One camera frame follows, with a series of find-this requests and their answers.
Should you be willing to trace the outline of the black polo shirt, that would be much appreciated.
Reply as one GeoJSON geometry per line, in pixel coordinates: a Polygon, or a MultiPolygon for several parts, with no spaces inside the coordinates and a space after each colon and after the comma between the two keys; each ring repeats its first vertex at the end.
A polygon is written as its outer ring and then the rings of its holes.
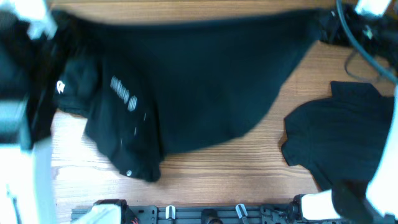
{"type": "Polygon", "coordinates": [[[120,174],[156,182],[169,154],[239,138],[320,38],[318,9],[116,25],[59,12],[62,38],[96,43],[85,135],[120,174]]]}

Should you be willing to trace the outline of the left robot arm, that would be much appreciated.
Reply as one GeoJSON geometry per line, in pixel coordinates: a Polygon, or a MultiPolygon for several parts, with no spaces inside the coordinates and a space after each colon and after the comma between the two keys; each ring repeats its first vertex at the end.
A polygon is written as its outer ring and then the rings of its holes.
{"type": "Polygon", "coordinates": [[[1,2],[1,222],[56,223],[53,89],[63,58],[44,0],[1,2]]]}

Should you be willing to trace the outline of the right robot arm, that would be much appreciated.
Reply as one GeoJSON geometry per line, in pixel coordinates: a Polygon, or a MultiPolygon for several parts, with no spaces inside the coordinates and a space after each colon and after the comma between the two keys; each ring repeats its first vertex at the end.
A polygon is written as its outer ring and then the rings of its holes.
{"type": "Polygon", "coordinates": [[[397,222],[397,97],[382,96],[375,83],[397,83],[397,22],[388,6],[337,1],[320,17],[324,42],[352,48],[376,71],[332,81],[331,96],[299,106],[285,120],[282,153],[289,165],[308,169],[321,188],[290,203],[291,222],[397,222]]]}

